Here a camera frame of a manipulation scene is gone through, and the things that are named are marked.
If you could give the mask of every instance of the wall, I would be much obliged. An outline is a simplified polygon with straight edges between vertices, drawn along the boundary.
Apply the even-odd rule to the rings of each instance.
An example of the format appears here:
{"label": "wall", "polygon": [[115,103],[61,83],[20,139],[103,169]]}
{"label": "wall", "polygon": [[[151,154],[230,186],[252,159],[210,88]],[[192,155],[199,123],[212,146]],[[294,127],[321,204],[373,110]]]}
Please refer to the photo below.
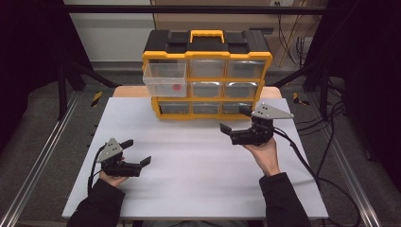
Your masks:
{"label": "wall", "polygon": [[[150,5],[149,0],[65,0],[66,5]],[[90,61],[142,61],[152,14],[71,13]]]}

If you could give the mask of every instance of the white table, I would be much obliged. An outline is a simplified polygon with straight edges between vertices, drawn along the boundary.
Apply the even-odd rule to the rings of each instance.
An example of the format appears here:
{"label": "white table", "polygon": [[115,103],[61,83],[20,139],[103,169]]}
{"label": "white table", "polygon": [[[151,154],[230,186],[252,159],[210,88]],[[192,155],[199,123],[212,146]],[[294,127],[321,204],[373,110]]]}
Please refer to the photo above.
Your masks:
{"label": "white table", "polygon": [[[289,112],[283,98],[261,101]],[[111,97],[62,216],[70,218],[86,198],[87,180],[96,152],[114,137],[119,143],[134,141],[132,147],[124,150],[126,162],[138,163],[152,157],[139,178],[122,184],[121,190],[127,195],[121,218],[264,218],[266,205],[258,184],[263,173],[246,149],[231,145],[229,136],[220,132],[219,122],[233,130],[250,127],[248,120],[160,120],[151,109],[149,97]],[[293,120],[274,120],[274,126],[285,131],[305,157]],[[289,142],[278,135],[274,138],[280,168],[288,174],[307,215],[311,219],[327,218],[313,178]]]}

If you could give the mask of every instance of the gray floor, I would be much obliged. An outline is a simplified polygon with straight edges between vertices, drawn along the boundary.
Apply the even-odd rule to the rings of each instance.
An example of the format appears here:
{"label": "gray floor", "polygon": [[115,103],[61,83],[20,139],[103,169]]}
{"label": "gray floor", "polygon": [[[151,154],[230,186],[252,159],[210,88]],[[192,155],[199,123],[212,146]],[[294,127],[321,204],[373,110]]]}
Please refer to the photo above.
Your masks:
{"label": "gray floor", "polygon": [[[277,75],[282,76],[285,73],[281,72]],[[114,82],[123,84],[141,82],[138,75],[125,71],[108,72],[108,75]],[[272,82],[279,78],[271,76],[269,79]],[[113,89],[106,88],[90,79],[87,79],[87,82],[88,86],[80,94],[77,108],[19,217],[19,226],[45,226],[41,221],[51,223],[52,226],[61,223],[62,226],[66,222],[66,219],[61,217],[67,202],[66,196],[78,176],[78,171],[88,146],[91,144],[93,134],[96,133],[96,124],[101,118],[107,99],[113,95]],[[98,91],[102,91],[103,96],[95,107],[91,107],[94,95]],[[293,103],[294,92],[297,92],[303,101],[307,101],[310,96],[315,95],[303,93],[297,81],[281,88],[281,92],[283,97],[288,100],[288,105],[295,115],[295,122],[317,117],[311,105]],[[332,94],[329,97],[331,103],[336,103],[338,100],[340,99]],[[35,164],[56,124],[58,108],[56,83],[48,84],[30,95],[28,109],[19,128],[0,154],[0,172],[2,172],[0,175],[0,194],[2,195],[0,197],[0,214],[5,214]],[[297,124],[297,128],[300,129],[307,125]],[[300,135],[307,133],[308,131],[302,131]],[[346,115],[340,114],[335,118],[335,134],[381,225],[401,226],[400,192],[392,185],[380,163],[366,160],[364,147],[360,144],[352,123]],[[312,169],[316,170],[327,143],[323,131],[303,135],[301,139],[308,162]],[[331,151],[324,162],[321,176],[337,183],[344,189],[347,188]],[[323,183],[323,200],[331,219],[345,226],[352,226],[355,223],[357,213],[353,204],[337,189],[326,183]],[[36,221],[39,225],[32,224],[32,221]],[[320,221],[313,221],[313,224],[322,226]]]}

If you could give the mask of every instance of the person's right hand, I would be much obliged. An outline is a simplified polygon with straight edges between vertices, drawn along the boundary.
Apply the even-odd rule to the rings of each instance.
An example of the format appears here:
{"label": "person's right hand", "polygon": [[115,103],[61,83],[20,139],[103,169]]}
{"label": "person's right hand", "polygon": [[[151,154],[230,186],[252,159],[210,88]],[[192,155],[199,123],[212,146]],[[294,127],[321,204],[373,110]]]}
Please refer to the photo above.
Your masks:
{"label": "person's right hand", "polygon": [[272,176],[280,173],[277,159],[277,146],[272,137],[268,143],[261,146],[244,145],[245,149],[251,152],[254,160],[262,168],[266,176]]}

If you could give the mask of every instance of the hand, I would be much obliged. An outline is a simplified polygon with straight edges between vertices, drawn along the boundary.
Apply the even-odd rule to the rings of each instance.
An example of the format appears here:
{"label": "hand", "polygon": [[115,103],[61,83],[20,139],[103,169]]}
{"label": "hand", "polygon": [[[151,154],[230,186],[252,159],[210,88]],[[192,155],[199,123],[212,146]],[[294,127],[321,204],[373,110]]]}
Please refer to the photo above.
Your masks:
{"label": "hand", "polygon": [[281,172],[278,166],[277,146],[273,137],[264,145],[244,145],[243,147],[251,152],[254,160],[262,168],[266,176],[272,176]]}
{"label": "hand", "polygon": [[103,180],[104,182],[108,183],[111,186],[119,187],[119,185],[125,182],[129,177],[113,177],[107,175],[103,170],[99,173],[99,179]]}

